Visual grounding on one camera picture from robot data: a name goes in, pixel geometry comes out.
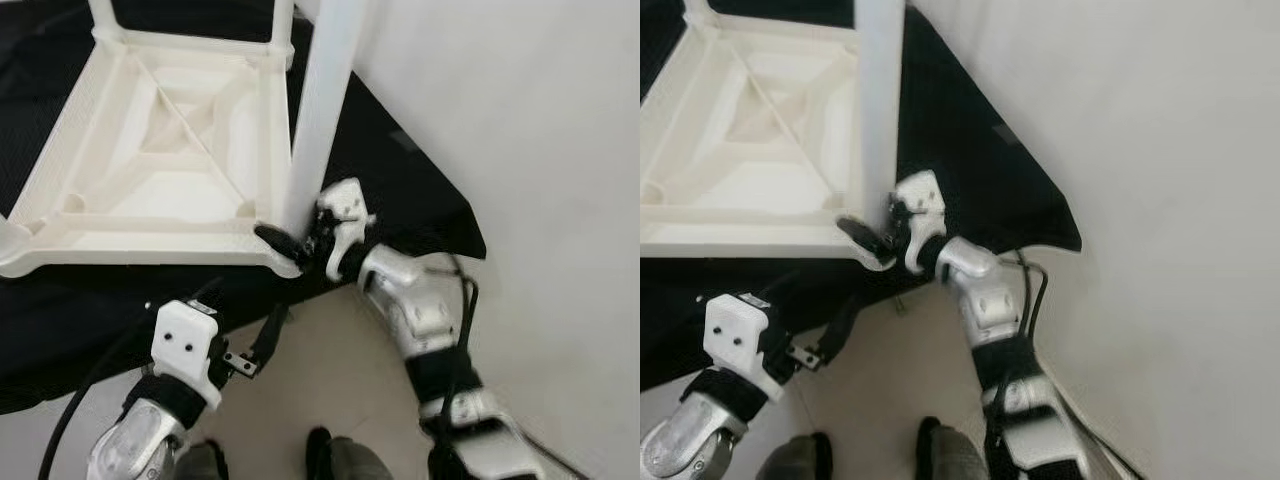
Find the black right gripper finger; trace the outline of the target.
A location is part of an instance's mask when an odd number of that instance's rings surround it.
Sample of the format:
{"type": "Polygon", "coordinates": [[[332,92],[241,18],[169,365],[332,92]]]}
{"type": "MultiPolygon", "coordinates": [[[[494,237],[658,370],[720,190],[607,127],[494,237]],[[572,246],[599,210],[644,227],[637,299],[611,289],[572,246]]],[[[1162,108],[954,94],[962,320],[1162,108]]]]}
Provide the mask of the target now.
{"type": "Polygon", "coordinates": [[[837,216],[835,225],[854,243],[854,257],[860,265],[892,265],[891,246],[869,225],[851,216],[837,216]]]}
{"type": "Polygon", "coordinates": [[[265,223],[256,224],[253,227],[253,233],[264,241],[270,250],[288,260],[300,271],[307,271],[312,266],[312,255],[306,241],[297,239],[287,230],[265,223]]]}

